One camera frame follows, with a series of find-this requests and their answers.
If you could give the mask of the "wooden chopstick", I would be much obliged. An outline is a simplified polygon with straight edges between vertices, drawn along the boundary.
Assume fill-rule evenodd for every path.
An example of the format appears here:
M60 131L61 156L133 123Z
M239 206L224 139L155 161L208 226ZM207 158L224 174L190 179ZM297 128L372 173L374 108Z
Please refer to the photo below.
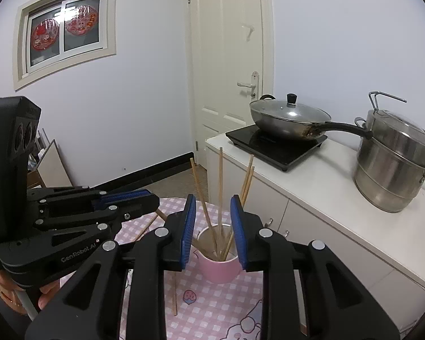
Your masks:
M177 305L177 273L172 272L172 314L173 316L178 315L178 305Z
M201 185L200 185L200 182L199 182L199 179L198 179L198 175L196 173L196 163L195 163L195 160L194 160L193 157L190 158L190 165L191 165L191 169L192 169L192 172L193 172L195 187L196 187L196 190L199 194L201 204L203 206L203 212L204 212L204 215L205 215L206 223L208 225L208 229L209 229L209 232L210 232L210 235L211 235L211 240L213 242L214 252L215 252L216 256L218 256L219 247L218 247L217 238L216 238L216 231L214 230L214 228L212 226L211 219L209 217L209 212L207 210L206 201L205 201L203 192L201 190Z
M223 149L219 148L219 215L218 215L218 229L219 229L219 260L222 259L223 251L223 227L222 227L222 205L223 205Z
M163 219L164 221L166 221L167 220L167 215L164 213L164 212L162 212L161 210L159 210L159 209L157 209L156 210L156 214L161 218L161 219Z
M131 240L132 242L136 242L137 240L139 240L145 233L146 231L148 231L148 229L150 228L150 226L156 221L156 219L159 216L157 214L155 214L150 221L142 228L142 230L136 235L134 236L134 238Z
M252 154L249 158L249 163L248 163L248 167L247 167L247 170L246 170L246 175L245 175L243 185L242 185L242 188L241 188L241 193L239 194L239 199L240 199L240 202L243 206L245 206L245 204L246 204L248 191L249 191L249 188L250 188L251 182L252 182L252 176L253 176L253 172L254 172L253 161L254 161L254 155ZM227 256L228 256L230 249L231 249L231 245L233 243L233 236L234 236L234 232L233 232L233 229L231 229L228 236L226 237L225 249L222 251L221 256L220 256L220 259L222 261L225 261L227 259Z
M247 241L244 226L244 210L243 205L240 202L239 195L235 195L230 201L230 216L232 219L232 230L234 232L233 243L239 261L246 265L247 263Z

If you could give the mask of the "black induction cooktop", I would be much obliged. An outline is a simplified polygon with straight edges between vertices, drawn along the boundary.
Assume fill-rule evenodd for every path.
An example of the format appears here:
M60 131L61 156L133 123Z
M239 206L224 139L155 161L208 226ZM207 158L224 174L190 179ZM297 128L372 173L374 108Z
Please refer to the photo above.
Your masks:
M315 153L328 139L325 135L312 141L283 137L256 125L226 132L226 136L238 148L283 172Z

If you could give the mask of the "window with red decorations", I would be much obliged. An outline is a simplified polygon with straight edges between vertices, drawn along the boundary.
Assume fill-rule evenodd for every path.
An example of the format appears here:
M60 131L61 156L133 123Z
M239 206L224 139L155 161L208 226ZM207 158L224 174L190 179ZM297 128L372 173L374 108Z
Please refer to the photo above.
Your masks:
M16 13L14 90L116 54L116 0L31 0Z

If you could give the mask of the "white counter cabinet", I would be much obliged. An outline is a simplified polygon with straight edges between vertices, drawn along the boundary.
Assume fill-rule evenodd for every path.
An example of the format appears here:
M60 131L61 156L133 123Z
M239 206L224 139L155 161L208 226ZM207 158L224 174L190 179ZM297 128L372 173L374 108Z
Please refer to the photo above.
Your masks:
M209 199L219 203L219 148L223 149L223 204L238 194L250 155L220 134L206 142ZM352 180L355 151L326 141L288 172L254 160L248 198L288 199L277 232L307 244L323 241L406 332L425 312L425 190L401 212L371 205Z

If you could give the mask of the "white board leaning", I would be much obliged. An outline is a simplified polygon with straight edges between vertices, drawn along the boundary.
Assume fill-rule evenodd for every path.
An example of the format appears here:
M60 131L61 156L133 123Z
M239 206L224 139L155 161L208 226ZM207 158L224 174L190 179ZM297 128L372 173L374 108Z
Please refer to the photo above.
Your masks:
M73 184L62 162L57 144L52 140L37 165L43 187L71 187Z

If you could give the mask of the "stainless steel steamer pot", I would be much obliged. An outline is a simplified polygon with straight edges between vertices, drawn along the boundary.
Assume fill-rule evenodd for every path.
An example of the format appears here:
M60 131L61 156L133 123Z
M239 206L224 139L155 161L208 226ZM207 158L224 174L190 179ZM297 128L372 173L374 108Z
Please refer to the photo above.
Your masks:
M372 132L357 153L353 181L372 205L388 213L404 210L425 181L425 129L379 107L377 96L406 102L381 91L369 92L372 109L355 125Z

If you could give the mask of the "cream panel door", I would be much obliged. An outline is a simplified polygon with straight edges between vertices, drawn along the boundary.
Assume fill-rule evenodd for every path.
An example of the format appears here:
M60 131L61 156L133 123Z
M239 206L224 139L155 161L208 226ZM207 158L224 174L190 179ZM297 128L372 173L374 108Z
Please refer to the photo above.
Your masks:
M189 0L194 145L253 123L250 102L273 92L271 0Z

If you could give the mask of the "pink checkered tablecloth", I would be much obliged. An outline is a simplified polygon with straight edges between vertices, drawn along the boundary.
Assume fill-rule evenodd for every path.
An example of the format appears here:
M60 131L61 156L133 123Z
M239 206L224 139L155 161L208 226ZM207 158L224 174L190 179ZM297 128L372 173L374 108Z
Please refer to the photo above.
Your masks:
M185 198L160 200L160 210L167 216L182 210ZM245 210L257 214L269 228L278 230L288 199L281 197L272 204L251 203ZM155 215L154 212L138 220L123 223L116 240L129 243ZM157 218L148 231L161 226ZM241 272L226 284L207 281L199 270L192 248L190 261L182 273L177 273L178 315L172 314L172 273L165 274L166 337L167 339L259 339L262 299L262 273Z

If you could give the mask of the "pink cylindrical utensil cup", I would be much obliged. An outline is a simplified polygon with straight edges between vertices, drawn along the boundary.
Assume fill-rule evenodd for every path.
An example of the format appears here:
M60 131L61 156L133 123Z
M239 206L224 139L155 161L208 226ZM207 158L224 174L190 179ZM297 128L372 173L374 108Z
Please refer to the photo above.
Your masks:
M232 243L227 257L222 260L214 250L213 234L208 227L198 233L197 241L200 249L195 249L194 255L197 258L199 270L207 281L226 284L233 281L242 271L235 243Z

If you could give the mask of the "steel wok with lid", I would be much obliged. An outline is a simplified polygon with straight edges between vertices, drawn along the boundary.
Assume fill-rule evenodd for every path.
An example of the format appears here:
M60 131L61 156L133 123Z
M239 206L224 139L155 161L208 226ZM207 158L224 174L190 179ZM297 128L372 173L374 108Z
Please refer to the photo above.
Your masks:
M259 129L279 136L315 140L327 131L352 133L365 139L373 136L371 130L334 122L324 110L297 102L296 94L287 94L286 100L277 100L270 94L264 94L259 100L252 101L249 108Z

